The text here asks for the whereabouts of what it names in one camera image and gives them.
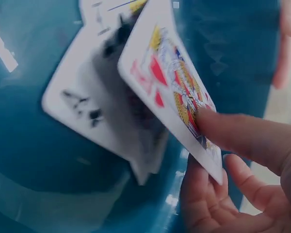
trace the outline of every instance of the playing card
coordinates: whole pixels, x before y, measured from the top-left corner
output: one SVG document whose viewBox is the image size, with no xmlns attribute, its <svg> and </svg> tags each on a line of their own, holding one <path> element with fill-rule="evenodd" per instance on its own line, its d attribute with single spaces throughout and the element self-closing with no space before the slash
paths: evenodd
<svg viewBox="0 0 291 233">
<path fill-rule="evenodd" d="M 122 144 L 130 148 L 131 153 L 124 158 L 134 160 L 132 168 L 139 183 L 144 183 L 148 172 L 157 173 L 160 168 L 168 132 L 118 74 L 117 62 L 126 42 L 119 35 L 128 37 L 134 24 L 131 22 L 130 27 L 122 18 L 119 22 L 123 25 L 114 36 L 88 58 L 88 63 L 82 68 L 83 77 L 106 121 Z"/>
<path fill-rule="evenodd" d="M 131 152 L 118 140 L 111 126 L 104 120 L 97 105 L 82 81 L 80 67 L 118 26 L 113 17 L 123 12 L 130 15 L 129 4 L 112 5 L 109 1 L 80 1 L 84 27 L 69 46 L 58 65 L 42 98 L 42 107 L 50 116 L 72 130 L 124 157 Z"/>
<path fill-rule="evenodd" d="M 80 0 L 82 20 L 86 26 L 103 35 L 118 25 L 118 15 L 130 17 L 146 0 Z"/>
<path fill-rule="evenodd" d="M 101 109 L 80 83 L 79 67 L 88 56 L 90 31 L 81 29 L 59 64 L 42 98 L 45 112 L 82 136 L 116 154 L 125 153 Z"/>
<path fill-rule="evenodd" d="M 215 107 L 175 31 L 167 1 L 147 3 L 121 54 L 118 70 L 146 106 L 222 183 L 221 151 L 195 123 L 198 108 L 215 111 Z"/>
</svg>

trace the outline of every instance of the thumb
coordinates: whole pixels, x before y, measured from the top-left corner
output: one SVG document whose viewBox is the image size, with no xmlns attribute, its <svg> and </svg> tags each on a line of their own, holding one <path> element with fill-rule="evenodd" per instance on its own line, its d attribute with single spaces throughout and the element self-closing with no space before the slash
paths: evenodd
<svg viewBox="0 0 291 233">
<path fill-rule="evenodd" d="M 224 150 L 251 159 L 281 176 L 291 165 L 291 125 L 199 109 L 198 128 Z"/>
</svg>

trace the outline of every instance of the hand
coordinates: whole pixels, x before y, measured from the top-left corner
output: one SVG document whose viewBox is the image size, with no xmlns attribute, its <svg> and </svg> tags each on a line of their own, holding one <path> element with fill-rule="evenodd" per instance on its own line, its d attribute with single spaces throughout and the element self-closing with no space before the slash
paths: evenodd
<svg viewBox="0 0 291 233">
<path fill-rule="evenodd" d="M 291 64 L 291 0 L 282 0 L 280 15 L 280 49 L 278 65 L 273 77 L 273 86 L 280 89 L 288 82 Z"/>
<path fill-rule="evenodd" d="M 228 196 L 227 175 L 218 185 L 192 157 L 182 183 L 180 203 L 192 233 L 291 232 L 291 125 L 250 116 L 221 115 L 200 109 L 198 127 L 212 142 L 268 167 L 281 185 L 259 181 L 237 155 L 225 158 L 236 186 L 261 214 L 239 213 Z"/>
</svg>

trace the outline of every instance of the palm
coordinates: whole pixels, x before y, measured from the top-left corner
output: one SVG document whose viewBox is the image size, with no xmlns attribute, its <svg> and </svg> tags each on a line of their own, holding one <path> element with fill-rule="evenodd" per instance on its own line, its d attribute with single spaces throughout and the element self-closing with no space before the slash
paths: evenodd
<svg viewBox="0 0 291 233">
<path fill-rule="evenodd" d="M 181 208 L 190 232 L 291 232 L 291 205 L 282 188 L 257 180 L 236 155 L 228 156 L 226 163 L 238 188 L 262 213 L 239 213 L 228 195 L 226 172 L 220 186 L 191 159 L 181 188 Z"/>
</svg>

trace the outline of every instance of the black suit symbol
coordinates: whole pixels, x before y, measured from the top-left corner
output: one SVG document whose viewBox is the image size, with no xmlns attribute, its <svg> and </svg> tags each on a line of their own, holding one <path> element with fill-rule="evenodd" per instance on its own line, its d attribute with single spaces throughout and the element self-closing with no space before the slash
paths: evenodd
<svg viewBox="0 0 291 233">
<path fill-rule="evenodd" d="M 88 114 L 90 120 L 91 120 L 91 127 L 96 127 L 97 124 L 102 121 L 102 114 L 101 114 L 101 110 L 97 109 L 97 110 L 92 110 L 89 112 Z"/>
<path fill-rule="evenodd" d="M 105 27 L 103 24 L 103 17 L 101 16 L 100 11 L 99 11 L 99 6 L 101 4 L 102 4 L 102 2 L 97 2 L 97 3 L 92 5 L 92 7 L 97 8 L 96 22 L 99 23 L 101 26 L 101 31 L 98 32 L 98 35 L 102 35 L 102 34 L 106 33 L 108 30 L 110 30 L 110 27 Z"/>
<path fill-rule="evenodd" d="M 83 110 L 80 108 L 80 106 L 87 105 L 89 101 L 89 97 L 83 98 L 82 96 L 68 90 L 63 90 L 62 96 L 63 96 L 64 101 L 67 103 L 68 107 L 75 114 L 77 114 L 78 117 L 81 117 L 83 114 Z"/>
</svg>

